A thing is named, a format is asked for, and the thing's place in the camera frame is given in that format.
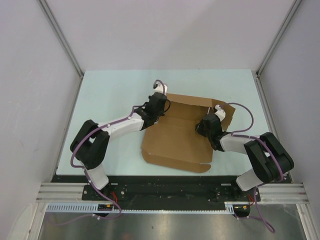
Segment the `brown cardboard box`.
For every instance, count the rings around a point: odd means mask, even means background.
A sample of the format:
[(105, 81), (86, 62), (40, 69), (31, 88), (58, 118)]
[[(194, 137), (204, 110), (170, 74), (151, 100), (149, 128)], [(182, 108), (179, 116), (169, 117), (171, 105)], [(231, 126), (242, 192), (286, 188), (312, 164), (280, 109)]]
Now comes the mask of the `brown cardboard box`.
[(235, 108), (212, 98), (172, 93), (167, 98), (170, 100), (165, 105), (167, 112), (145, 130), (141, 144), (143, 159), (149, 164), (193, 173), (209, 171), (214, 150), (209, 140), (196, 132), (196, 125), (216, 105), (223, 105), (226, 116), (221, 127), (226, 131)]

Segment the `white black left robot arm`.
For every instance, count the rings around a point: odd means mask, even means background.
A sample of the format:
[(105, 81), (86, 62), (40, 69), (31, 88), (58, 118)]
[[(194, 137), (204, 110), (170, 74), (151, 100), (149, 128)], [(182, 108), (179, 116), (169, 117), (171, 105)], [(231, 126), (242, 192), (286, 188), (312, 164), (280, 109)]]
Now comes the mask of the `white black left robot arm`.
[(133, 132), (145, 130), (154, 125), (168, 110), (168, 98), (156, 91), (143, 105), (132, 107), (129, 115), (104, 124), (86, 120), (70, 145), (70, 164), (84, 171), (93, 185), (93, 194), (100, 200), (110, 196), (111, 188), (102, 162), (105, 159), (109, 142)]

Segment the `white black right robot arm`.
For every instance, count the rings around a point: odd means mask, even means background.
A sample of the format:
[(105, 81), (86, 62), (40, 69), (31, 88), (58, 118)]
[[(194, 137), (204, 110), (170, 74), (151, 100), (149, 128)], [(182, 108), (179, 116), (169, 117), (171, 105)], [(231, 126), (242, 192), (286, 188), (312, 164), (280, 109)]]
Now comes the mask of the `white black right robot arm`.
[(231, 196), (242, 201), (249, 190), (281, 182), (284, 174), (295, 166), (292, 157), (271, 132), (260, 136), (249, 136), (223, 131), (220, 118), (216, 114), (207, 114), (195, 126), (195, 131), (208, 139), (211, 147), (220, 152), (236, 152), (248, 156), (252, 168), (239, 175), (230, 188)]

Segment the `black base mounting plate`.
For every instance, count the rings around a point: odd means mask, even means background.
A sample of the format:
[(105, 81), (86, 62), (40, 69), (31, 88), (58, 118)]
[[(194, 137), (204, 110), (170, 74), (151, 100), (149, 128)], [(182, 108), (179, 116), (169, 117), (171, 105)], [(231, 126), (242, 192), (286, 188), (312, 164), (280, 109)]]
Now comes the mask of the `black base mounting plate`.
[(110, 182), (101, 190), (94, 190), (84, 175), (54, 175), (55, 184), (83, 184), (83, 201), (103, 201), (104, 196), (116, 202), (128, 202), (133, 199), (191, 199), (203, 198), (209, 202), (247, 202), (258, 200), (264, 190), (271, 188), (284, 193), (284, 188), (292, 186), (284, 180), (280, 183), (262, 184), (256, 190), (240, 190), (235, 176), (112, 176)]

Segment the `aluminium right side rail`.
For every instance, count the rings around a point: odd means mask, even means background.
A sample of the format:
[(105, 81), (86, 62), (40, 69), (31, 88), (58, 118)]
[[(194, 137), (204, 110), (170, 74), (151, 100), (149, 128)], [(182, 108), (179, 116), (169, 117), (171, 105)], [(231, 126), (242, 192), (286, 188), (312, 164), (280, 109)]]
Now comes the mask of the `aluminium right side rail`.
[[(266, 93), (265, 93), (263, 86), (262, 86), (262, 81), (260, 79), (260, 76), (256, 73), (256, 71), (251, 71), (251, 74), (252, 74), (254, 84), (256, 86), (256, 90), (257, 90), (257, 93), (258, 93), (258, 96), (259, 96), (259, 99), (261, 102), (264, 117), (267, 122), (267, 126), (269, 129), (268, 131), (271, 132), (275, 136), (275, 138), (277, 138), (278, 141), (280, 142), (279, 135), (278, 135), (278, 132), (276, 129), (276, 125), (275, 125), (275, 122), (274, 122), (274, 119), (272, 116), (272, 112), (271, 112), (269, 103), (267, 101)], [(278, 161), (279, 156), (277, 155), (277, 153), (273, 153), (273, 154), (274, 154), (274, 158)], [(293, 180), (292, 180), (292, 177), (290, 174), (290, 170), (287, 172), (284, 172), (284, 171), (282, 171), (282, 172), (283, 172), (282, 178), (281, 178), (282, 180), (281, 181), (279, 180), (279, 183), (293, 183)]]

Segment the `aluminium frame post left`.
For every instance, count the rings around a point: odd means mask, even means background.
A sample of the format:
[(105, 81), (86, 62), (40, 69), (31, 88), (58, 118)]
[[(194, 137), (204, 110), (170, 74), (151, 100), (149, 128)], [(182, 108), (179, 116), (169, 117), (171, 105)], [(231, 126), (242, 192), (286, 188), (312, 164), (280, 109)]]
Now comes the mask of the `aluminium frame post left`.
[(52, 28), (52, 31), (54, 32), (57, 40), (59, 41), (63, 51), (65, 52), (68, 60), (70, 61), (72, 67), (74, 68), (75, 72), (79, 76), (79, 78), (82, 80), (84, 77), (84, 71), (82, 70), (79, 62), (77, 61), (77, 58), (68, 43), (67, 38), (65, 37), (65, 34), (63, 33), (60, 24), (58, 23), (54, 12), (52, 11), (50, 5), (48, 4), (47, 0), (37, 0), (36, 1), (39, 4), (40, 9), (42, 10), (44, 16), (46, 17), (50, 27)]

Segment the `aluminium frame post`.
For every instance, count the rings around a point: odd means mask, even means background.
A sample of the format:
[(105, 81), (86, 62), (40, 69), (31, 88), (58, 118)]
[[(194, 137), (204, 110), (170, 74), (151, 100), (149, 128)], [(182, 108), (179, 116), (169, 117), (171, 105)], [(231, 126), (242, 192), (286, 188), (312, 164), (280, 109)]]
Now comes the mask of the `aluminium frame post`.
[(65, 37), (65, 34), (63, 33), (60, 24), (58, 23), (54, 12), (52, 11), (50, 5), (48, 4), (47, 0), (37, 0), (36, 1), (39, 4), (40, 9), (42, 10), (44, 16), (46, 17), (50, 27), (52, 28), (52, 31), (54, 32), (57, 40), (59, 41), (63, 51), (65, 52), (68, 60), (70, 61), (72, 67), (74, 68), (75, 72), (79, 76), (79, 78), (82, 80), (84, 77), (84, 71), (82, 70), (79, 62), (77, 61), (77, 58), (68, 43), (67, 38)]
[(255, 71), (255, 74), (258, 78), (261, 76), (264, 69), (268, 65), (269, 61), (271, 60), (273, 54), (275, 53), (278, 45), (280, 44), (281, 40), (283, 39), (286, 31), (289, 29), (291, 22), (293, 21), (295, 15), (299, 11), (303, 2), (304, 2), (304, 0), (294, 0), (292, 5), (290, 6), (290, 8), (289, 8), (287, 14), (285, 15), (285, 18), (282, 21), (275, 37), (273, 38), (266, 54), (264, 55), (257, 70)]

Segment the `aluminium frame post right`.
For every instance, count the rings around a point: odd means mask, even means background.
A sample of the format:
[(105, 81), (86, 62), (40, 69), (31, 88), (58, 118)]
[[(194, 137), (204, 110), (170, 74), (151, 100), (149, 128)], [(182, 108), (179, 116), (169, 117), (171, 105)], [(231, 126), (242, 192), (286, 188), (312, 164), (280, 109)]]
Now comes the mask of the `aluminium frame post right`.
[(285, 18), (282, 21), (275, 37), (273, 38), (266, 54), (264, 55), (257, 70), (255, 71), (255, 74), (258, 78), (261, 76), (264, 69), (268, 65), (269, 61), (271, 60), (273, 54), (275, 53), (278, 45), (280, 44), (281, 40), (283, 39), (286, 31), (289, 29), (291, 22), (293, 21), (295, 15), (299, 11), (303, 2), (304, 2), (304, 0), (294, 0), (292, 5), (290, 6), (290, 8), (289, 8), (287, 14), (285, 15)]

